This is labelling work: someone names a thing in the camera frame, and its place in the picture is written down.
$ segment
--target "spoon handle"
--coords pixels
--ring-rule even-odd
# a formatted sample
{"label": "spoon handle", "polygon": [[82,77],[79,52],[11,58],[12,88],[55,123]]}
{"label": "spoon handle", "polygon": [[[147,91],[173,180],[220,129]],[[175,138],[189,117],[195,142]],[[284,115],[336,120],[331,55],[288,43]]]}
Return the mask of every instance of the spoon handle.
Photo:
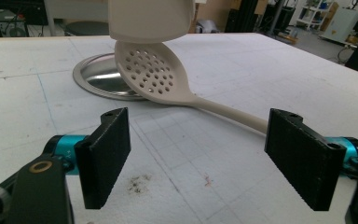
{"label": "spoon handle", "polygon": [[187,105],[211,111],[267,134],[268,122],[240,110],[195,96]]}

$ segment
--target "metal bowl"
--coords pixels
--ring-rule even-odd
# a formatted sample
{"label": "metal bowl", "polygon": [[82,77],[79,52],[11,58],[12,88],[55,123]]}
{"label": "metal bowl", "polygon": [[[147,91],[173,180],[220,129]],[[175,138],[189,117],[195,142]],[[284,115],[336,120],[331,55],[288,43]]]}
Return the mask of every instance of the metal bowl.
{"label": "metal bowl", "polygon": [[96,55],[81,61],[75,66],[73,76],[81,88],[102,97],[126,101],[145,99],[121,78],[114,53]]}

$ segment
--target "white slotted spoon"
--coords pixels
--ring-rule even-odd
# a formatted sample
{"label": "white slotted spoon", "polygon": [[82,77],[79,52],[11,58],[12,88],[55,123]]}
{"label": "white slotted spoon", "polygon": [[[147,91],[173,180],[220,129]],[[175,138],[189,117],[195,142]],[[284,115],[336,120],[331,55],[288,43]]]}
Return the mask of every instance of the white slotted spoon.
{"label": "white slotted spoon", "polygon": [[205,100],[191,92],[186,70],[164,44],[116,42],[117,69],[124,81],[144,98],[166,105],[187,105],[236,120],[261,133],[268,123],[253,115]]}

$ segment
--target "spoon head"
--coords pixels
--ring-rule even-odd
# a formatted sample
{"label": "spoon head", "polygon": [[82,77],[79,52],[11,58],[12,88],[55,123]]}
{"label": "spoon head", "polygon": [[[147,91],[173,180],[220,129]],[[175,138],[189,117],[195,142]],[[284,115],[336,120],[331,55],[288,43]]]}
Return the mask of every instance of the spoon head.
{"label": "spoon head", "polygon": [[133,44],[117,41],[117,69],[123,80],[144,98],[176,105],[192,96],[186,70],[164,44]]}

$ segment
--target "white table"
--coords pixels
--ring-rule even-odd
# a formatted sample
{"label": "white table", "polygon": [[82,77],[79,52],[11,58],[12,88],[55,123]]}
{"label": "white table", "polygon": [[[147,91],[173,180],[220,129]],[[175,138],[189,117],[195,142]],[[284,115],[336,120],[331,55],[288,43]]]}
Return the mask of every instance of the white table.
{"label": "white table", "polygon": [[[0,39],[0,182],[51,136],[90,134],[102,113],[126,106],[132,152],[106,206],[85,210],[78,177],[67,177],[76,223],[344,223],[355,181],[341,177],[330,211],[313,212],[264,152],[264,135],[198,109],[79,88],[75,65],[114,44]],[[322,135],[358,138],[358,72],[262,35],[186,35],[167,45],[197,95],[263,119],[272,107],[288,110]],[[141,193],[129,187],[137,176]]]}

